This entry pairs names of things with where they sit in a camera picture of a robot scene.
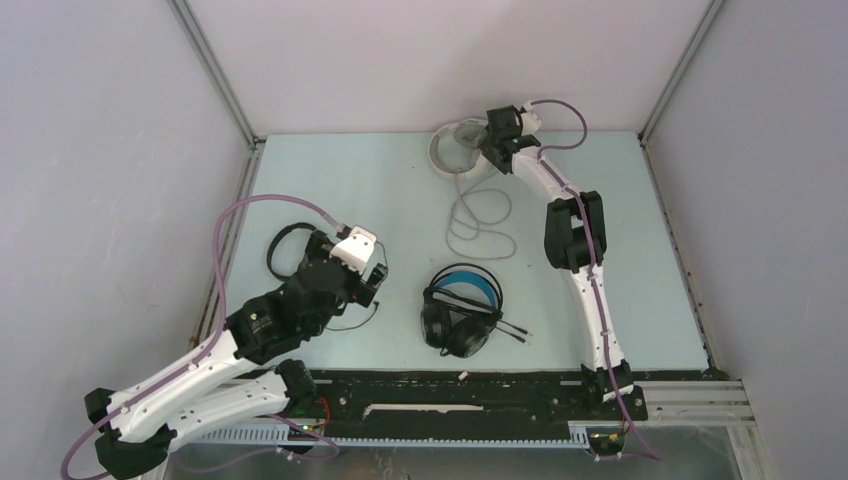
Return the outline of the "white over-ear headphones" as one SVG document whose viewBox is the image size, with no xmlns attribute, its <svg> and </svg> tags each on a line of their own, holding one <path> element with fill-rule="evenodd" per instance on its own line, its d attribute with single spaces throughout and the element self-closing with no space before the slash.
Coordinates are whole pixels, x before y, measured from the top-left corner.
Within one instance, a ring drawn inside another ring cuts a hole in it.
<svg viewBox="0 0 848 480">
<path fill-rule="evenodd" d="M 482 179 L 491 170 L 480 149 L 487 135 L 487 122 L 479 118 L 441 126 L 431 136 L 427 148 L 431 168 L 438 177 L 451 183 Z"/>
</svg>

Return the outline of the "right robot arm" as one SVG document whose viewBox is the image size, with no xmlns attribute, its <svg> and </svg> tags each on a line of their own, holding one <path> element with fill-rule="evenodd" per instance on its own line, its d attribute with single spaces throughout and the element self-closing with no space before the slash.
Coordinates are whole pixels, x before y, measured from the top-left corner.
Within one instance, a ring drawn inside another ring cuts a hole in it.
<svg viewBox="0 0 848 480">
<path fill-rule="evenodd" d="M 487 111 L 479 149 L 491 165 L 516 176 L 546 206 L 545 255 L 570 287 L 582 322 L 583 408 L 596 418 L 606 418 L 619 408 L 625 424 L 631 426 L 628 404 L 636 398 L 636 386 L 605 294 L 603 200 L 596 191 L 578 188 L 548 159 L 553 147 L 536 136 L 542 126 L 535 111 L 539 104 L 532 100 Z"/>
</svg>

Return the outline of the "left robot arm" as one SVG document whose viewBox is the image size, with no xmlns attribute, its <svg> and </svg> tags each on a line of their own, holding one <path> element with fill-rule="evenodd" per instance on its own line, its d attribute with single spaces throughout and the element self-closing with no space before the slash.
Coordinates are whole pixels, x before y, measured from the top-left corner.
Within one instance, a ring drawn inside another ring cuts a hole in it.
<svg viewBox="0 0 848 480">
<path fill-rule="evenodd" d="M 304 416 L 316 403 L 309 370 L 288 353 L 321 335 L 350 304 L 369 307 L 388 267 L 367 267 L 377 237 L 360 227 L 333 242 L 316 230 L 296 271 L 246 301 L 222 331 L 151 377 L 85 397 L 100 465 L 115 479 L 153 470 L 185 444 L 266 414 Z"/>
</svg>

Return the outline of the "black and blue gaming headset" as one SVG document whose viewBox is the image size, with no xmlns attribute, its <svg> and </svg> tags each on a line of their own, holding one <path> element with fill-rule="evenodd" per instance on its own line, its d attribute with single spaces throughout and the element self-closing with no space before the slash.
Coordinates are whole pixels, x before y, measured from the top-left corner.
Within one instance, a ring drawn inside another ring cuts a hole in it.
<svg viewBox="0 0 848 480">
<path fill-rule="evenodd" d="M 442 357 L 476 354 L 503 319 L 502 286 L 477 264 L 458 262 L 442 268 L 422 295 L 422 336 Z"/>
</svg>

